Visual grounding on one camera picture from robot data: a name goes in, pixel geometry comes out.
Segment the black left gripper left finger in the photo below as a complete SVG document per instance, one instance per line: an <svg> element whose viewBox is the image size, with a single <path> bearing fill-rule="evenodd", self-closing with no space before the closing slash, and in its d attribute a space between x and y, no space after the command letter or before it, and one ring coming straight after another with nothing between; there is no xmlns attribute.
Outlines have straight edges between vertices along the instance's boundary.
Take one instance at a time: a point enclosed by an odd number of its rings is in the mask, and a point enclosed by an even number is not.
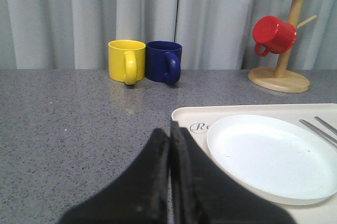
<svg viewBox="0 0 337 224"><path fill-rule="evenodd" d="M130 166L59 223L167 223L170 140L154 129Z"/></svg>

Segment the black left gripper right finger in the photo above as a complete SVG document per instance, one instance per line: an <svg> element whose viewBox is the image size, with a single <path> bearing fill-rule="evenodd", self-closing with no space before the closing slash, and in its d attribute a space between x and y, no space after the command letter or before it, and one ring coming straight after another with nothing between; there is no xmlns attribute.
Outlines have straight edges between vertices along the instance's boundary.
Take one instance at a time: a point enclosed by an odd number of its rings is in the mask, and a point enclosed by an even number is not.
<svg viewBox="0 0 337 224"><path fill-rule="evenodd" d="M283 208L226 175L186 128L171 122L170 165L175 223L293 223Z"/></svg>

